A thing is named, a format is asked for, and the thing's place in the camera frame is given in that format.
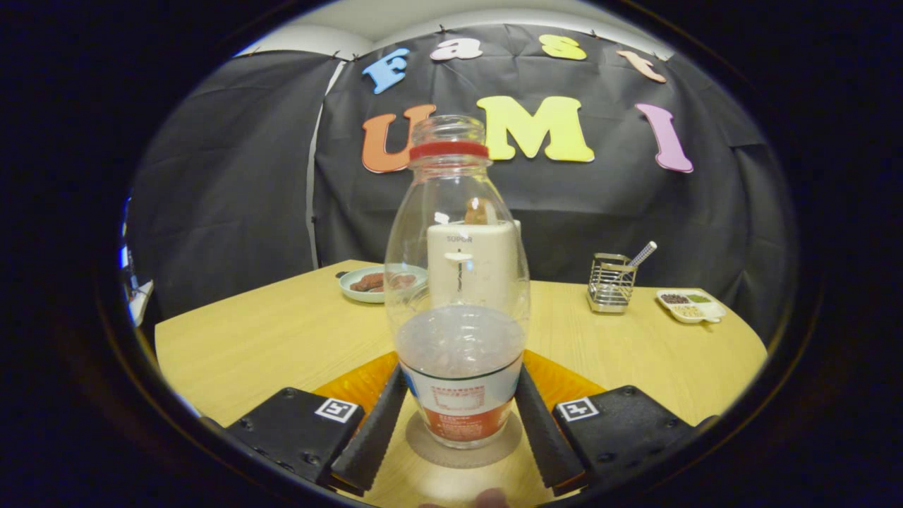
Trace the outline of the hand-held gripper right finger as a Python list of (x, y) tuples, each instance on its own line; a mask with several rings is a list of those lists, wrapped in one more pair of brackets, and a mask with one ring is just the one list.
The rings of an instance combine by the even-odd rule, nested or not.
[(542, 482), (556, 495), (620, 485), (718, 419), (691, 425), (636, 386), (604, 389), (529, 350), (515, 400)]

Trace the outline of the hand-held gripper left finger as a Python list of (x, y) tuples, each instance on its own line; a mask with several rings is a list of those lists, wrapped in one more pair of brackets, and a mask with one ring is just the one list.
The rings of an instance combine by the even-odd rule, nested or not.
[(391, 351), (320, 386), (285, 387), (236, 419), (201, 421), (250, 457), (328, 490), (367, 492), (392, 440), (407, 393)]

